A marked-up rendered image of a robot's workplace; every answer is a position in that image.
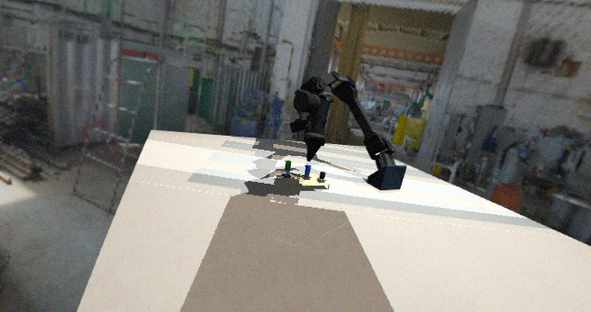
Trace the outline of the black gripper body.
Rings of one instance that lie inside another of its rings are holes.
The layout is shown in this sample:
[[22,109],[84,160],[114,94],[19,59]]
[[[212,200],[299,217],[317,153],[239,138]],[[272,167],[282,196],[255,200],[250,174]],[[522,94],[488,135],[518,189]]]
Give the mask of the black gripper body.
[[309,113],[311,120],[311,132],[305,130],[304,142],[324,146],[324,129],[327,123],[327,115]]

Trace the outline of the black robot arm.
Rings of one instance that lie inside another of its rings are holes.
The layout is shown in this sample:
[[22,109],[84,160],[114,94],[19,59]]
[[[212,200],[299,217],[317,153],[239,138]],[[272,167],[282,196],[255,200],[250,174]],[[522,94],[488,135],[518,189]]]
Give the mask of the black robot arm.
[[[332,84],[338,80],[342,82],[334,88]],[[331,102],[334,102],[334,99],[331,94],[320,94],[327,88],[327,86],[331,87],[332,93],[339,97],[341,101],[348,104],[356,121],[365,134],[364,144],[367,147],[370,159],[375,161],[378,170],[385,165],[396,165],[392,156],[392,154],[395,153],[394,147],[391,142],[371,124],[357,98],[356,85],[347,75],[341,75],[333,71],[324,77],[318,75],[312,76],[301,85],[301,89],[295,91],[295,109],[299,112],[328,116],[330,104]],[[306,129],[308,132],[311,132],[311,120],[309,119],[309,116],[307,116],[307,120],[301,120],[301,118],[299,118],[293,123],[290,123],[290,127],[292,133]],[[383,150],[386,151],[375,155]]]

